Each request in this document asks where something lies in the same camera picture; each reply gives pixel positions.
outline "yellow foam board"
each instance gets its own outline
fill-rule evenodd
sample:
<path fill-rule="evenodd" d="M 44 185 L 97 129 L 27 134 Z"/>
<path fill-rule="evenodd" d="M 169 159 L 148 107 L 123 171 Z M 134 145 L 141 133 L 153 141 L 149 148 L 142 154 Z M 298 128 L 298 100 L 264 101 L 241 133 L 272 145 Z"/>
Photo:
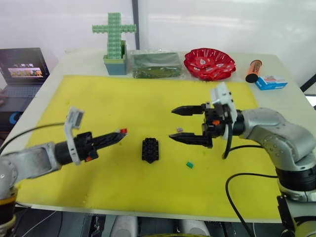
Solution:
<path fill-rule="evenodd" d="M 89 209 L 157 212 L 205 217 L 236 218 L 225 194 L 225 181 L 238 172 L 275 174 L 263 149 L 246 148 L 221 155 L 226 140 L 213 140 L 212 149 L 185 145 L 168 138 L 182 127 L 201 134 L 203 115 L 183 117 L 171 113 L 182 105 L 210 100 L 215 82 L 64 76 L 38 125 L 65 121 L 70 106 L 85 111 L 76 134 L 103 135 L 127 128 L 128 136 L 99 150 L 91 162 L 65 165 L 60 171 L 19 185 L 18 201 Z M 236 107 L 257 107 L 246 83 L 228 82 Z M 159 141 L 159 160 L 141 160 L 142 140 Z M 35 131 L 28 146 L 65 140 L 63 127 Z M 233 138 L 233 146 L 254 144 Z M 186 166 L 191 161 L 193 169 Z M 230 192 L 244 218 L 276 219 L 274 179 L 237 177 Z"/>

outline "laptop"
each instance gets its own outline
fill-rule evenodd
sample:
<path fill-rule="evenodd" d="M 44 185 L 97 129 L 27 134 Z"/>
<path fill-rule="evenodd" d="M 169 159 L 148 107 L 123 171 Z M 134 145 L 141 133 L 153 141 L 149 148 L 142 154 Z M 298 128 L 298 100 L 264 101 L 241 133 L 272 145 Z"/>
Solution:
<path fill-rule="evenodd" d="M 40 48 L 0 49 L 0 71 L 7 83 L 0 112 L 24 111 L 49 76 Z"/>

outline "laptop keyboard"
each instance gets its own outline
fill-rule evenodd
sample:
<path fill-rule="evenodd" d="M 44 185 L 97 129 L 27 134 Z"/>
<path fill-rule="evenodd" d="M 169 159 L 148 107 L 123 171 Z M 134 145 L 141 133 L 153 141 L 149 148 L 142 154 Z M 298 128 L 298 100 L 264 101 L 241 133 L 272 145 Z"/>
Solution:
<path fill-rule="evenodd" d="M 5 89 L 9 97 L 35 97 L 40 86 L 10 86 Z"/>

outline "orange tube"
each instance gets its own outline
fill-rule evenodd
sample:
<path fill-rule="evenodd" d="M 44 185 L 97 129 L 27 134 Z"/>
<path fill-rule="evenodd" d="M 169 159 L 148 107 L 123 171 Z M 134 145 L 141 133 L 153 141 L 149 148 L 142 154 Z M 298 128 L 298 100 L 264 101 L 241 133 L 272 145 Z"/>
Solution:
<path fill-rule="evenodd" d="M 254 60 L 250 63 L 250 68 L 246 76 L 247 82 L 254 83 L 258 80 L 261 66 L 262 62 L 260 60 Z"/>

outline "laptop screen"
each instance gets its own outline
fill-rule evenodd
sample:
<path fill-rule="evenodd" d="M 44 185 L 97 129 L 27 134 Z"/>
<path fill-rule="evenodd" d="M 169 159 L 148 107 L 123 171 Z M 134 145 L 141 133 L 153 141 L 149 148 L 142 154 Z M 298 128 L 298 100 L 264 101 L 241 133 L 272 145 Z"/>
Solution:
<path fill-rule="evenodd" d="M 8 85 L 42 85 L 49 76 L 40 48 L 0 49 L 0 71 Z"/>

